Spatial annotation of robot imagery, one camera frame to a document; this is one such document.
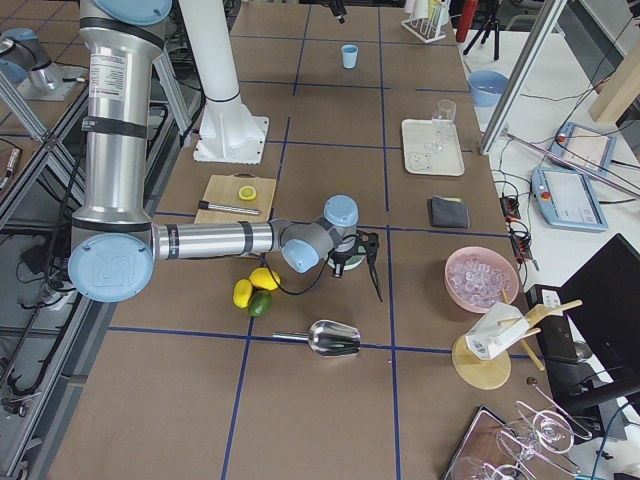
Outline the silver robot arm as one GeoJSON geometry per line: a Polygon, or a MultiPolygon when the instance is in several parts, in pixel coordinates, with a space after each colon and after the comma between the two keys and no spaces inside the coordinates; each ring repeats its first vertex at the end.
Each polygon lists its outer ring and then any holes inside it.
{"type": "MultiPolygon", "coordinates": [[[[278,251],[299,273],[328,261],[335,277],[348,264],[374,264],[378,238],[358,228],[357,204],[346,195],[329,198],[309,223],[152,222],[143,207],[151,71],[171,8],[168,1],[80,5],[90,78],[85,200],[72,218],[68,261],[77,291],[98,302],[129,299],[149,283],[158,260],[278,251]]],[[[196,159],[258,163],[269,121],[242,101],[222,4],[183,1],[179,8],[205,98],[196,159]]]]}

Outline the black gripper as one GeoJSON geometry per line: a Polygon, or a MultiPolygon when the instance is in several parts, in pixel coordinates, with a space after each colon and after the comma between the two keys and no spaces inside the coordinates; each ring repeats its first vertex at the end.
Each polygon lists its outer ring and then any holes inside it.
{"type": "Polygon", "coordinates": [[[354,233],[343,238],[342,242],[335,247],[333,252],[343,252],[349,256],[363,255],[367,262],[369,275],[374,287],[376,296],[380,302],[383,301],[380,279],[377,272],[376,260],[379,250],[379,236],[374,232],[356,230],[354,233]]]}
{"type": "Polygon", "coordinates": [[[342,0],[328,0],[327,6],[331,10],[332,15],[339,23],[346,20],[346,7],[342,0]]]}

